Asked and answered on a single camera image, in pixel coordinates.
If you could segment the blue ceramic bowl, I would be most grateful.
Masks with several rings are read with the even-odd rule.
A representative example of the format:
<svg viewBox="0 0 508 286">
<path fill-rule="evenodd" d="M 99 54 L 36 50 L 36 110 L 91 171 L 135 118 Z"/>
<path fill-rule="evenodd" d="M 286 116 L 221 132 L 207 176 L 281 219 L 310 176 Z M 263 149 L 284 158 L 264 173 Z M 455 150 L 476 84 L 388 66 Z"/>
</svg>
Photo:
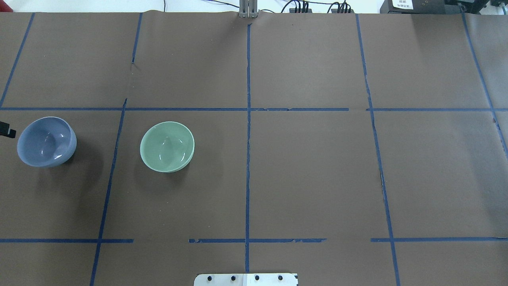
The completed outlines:
<svg viewBox="0 0 508 286">
<path fill-rule="evenodd" d="M 57 116 L 32 122 L 20 135 L 17 154 L 32 167 L 56 167 L 66 163 L 77 147 L 77 137 L 69 123 Z"/>
</svg>

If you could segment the green ceramic bowl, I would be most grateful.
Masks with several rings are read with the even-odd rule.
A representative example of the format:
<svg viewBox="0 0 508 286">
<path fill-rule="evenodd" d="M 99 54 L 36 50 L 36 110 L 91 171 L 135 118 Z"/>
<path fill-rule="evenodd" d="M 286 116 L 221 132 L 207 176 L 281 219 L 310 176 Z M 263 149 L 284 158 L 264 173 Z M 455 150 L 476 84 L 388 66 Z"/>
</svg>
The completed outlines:
<svg viewBox="0 0 508 286">
<path fill-rule="evenodd" d="M 195 139 L 189 128 L 166 121 L 152 126 L 142 137 L 140 156 L 156 172 L 173 173 L 185 168 L 193 158 Z"/>
</svg>

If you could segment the black orange terminal block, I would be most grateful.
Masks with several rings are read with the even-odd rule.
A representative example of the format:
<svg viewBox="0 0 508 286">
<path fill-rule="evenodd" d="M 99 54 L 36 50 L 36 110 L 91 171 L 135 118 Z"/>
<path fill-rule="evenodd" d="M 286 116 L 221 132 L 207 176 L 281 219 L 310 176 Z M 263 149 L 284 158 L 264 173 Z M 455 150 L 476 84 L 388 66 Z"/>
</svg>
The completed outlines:
<svg viewBox="0 0 508 286">
<path fill-rule="evenodd" d="M 327 13 L 330 14 L 352 14 L 354 10 L 351 5 L 343 0 L 342 2 L 334 2 L 329 6 Z"/>
<path fill-rule="evenodd" d="M 293 13 L 293 14 L 312 13 L 312 9 L 310 8 L 310 2 L 299 1 L 299 0 L 292 0 L 292 1 L 290 1 L 285 6 L 285 10 L 287 10 L 289 13 Z"/>
</svg>

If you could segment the black desktop computer box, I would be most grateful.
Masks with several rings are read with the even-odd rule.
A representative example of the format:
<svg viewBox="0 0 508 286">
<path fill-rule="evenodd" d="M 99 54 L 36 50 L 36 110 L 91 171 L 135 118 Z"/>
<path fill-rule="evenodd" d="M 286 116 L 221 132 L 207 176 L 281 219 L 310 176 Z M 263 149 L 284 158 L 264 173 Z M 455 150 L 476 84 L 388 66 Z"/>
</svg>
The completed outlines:
<svg viewBox="0 0 508 286">
<path fill-rule="evenodd" d="M 446 0 L 385 0 L 379 8 L 381 14 L 461 14 L 457 5 Z"/>
</svg>

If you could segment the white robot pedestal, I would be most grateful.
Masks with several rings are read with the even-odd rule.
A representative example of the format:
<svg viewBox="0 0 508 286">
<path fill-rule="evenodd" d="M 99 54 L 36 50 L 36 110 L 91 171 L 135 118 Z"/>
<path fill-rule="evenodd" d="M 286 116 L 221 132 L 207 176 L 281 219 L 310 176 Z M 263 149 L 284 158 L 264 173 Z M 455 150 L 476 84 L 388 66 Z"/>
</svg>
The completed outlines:
<svg viewBox="0 0 508 286">
<path fill-rule="evenodd" d="M 298 286 L 298 275 L 293 273 L 227 273 L 200 274 L 194 286 Z"/>
</svg>

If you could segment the aluminium frame post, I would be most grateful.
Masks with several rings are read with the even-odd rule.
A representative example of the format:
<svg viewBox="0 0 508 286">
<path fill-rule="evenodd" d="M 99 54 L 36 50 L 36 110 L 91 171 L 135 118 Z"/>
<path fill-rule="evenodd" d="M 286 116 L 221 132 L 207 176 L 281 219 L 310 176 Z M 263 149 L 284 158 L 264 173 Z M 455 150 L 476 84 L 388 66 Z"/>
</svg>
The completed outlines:
<svg viewBox="0 0 508 286">
<path fill-rule="evenodd" d="M 239 17 L 240 18 L 257 18 L 259 15 L 257 0 L 240 0 L 239 1 Z"/>
</svg>

